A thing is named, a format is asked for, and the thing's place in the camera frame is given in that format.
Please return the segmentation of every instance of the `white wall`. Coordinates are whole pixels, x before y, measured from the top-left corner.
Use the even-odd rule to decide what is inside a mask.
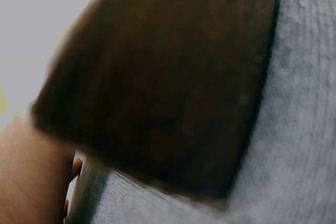
[[[0,0],[0,129],[36,97],[55,42],[89,1]]]

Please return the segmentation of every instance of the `finger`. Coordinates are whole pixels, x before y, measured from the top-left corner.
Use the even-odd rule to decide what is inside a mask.
[[[80,173],[80,170],[82,168],[83,161],[76,157],[75,160],[73,161],[72,165],[72,173],[71,173],[71,181]]]
[[[63,210],[63,218],[65,219],[68,213],[68,206],[69,206],[69,200],[66,199],[65,200],[65,204],[64,204],[64,210]]]

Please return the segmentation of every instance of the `hand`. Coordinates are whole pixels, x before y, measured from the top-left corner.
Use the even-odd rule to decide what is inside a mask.
[[[0,223],[63,223],[74,153],[15,118],[0,135]]]

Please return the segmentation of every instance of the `person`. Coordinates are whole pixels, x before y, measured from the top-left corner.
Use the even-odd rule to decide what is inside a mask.
[[[334,224],[335,31],[335,0],[280,0],[264,98],[230,215],[208,215],[102,171],[83,187],[81,202],[95,210],[85,215],[78,207],[72,215],[83,221],[72,223]],[[24,128],[15,119],[0,138],[0,223],[59,223],[73,153]]]

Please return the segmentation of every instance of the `gray sweater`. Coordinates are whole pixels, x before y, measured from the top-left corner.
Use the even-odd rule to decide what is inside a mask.
[[[335,224],[336,0],[281,0],[251,144],[224,214],[92,168],[69,223]]]

